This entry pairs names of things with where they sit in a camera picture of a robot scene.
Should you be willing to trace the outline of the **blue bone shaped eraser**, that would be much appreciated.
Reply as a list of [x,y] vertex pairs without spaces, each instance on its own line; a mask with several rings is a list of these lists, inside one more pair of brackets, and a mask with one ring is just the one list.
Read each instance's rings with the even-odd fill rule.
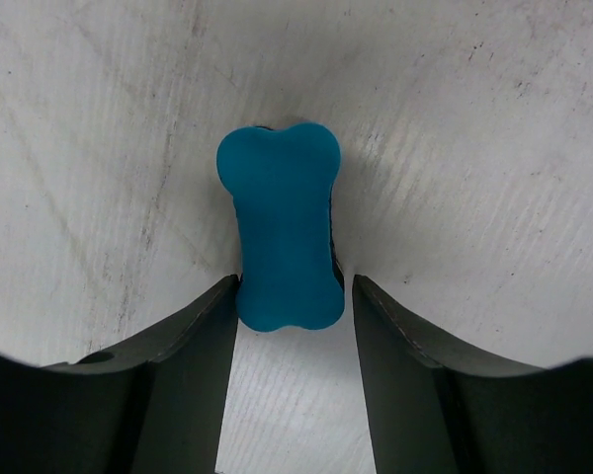
[[236,309],[254,331],[321,330],[344,311],[332,251],[331,195],[340,145],[325,126],[248,126],[216,151],[218,177],[232,197],[241,247]]

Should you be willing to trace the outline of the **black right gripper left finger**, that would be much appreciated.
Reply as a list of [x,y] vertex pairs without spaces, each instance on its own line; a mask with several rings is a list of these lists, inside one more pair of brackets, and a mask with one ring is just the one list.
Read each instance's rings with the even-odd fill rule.
[[0,473],[212,473],[238,286],[75,363],[0,355]]

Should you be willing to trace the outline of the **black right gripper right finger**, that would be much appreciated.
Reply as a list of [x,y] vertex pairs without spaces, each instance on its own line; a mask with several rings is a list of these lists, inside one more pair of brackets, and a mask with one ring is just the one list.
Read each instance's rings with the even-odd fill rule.
[[593,473],[593,357],[540,368],[495,355],[366,276],[352,298],[380,473]]

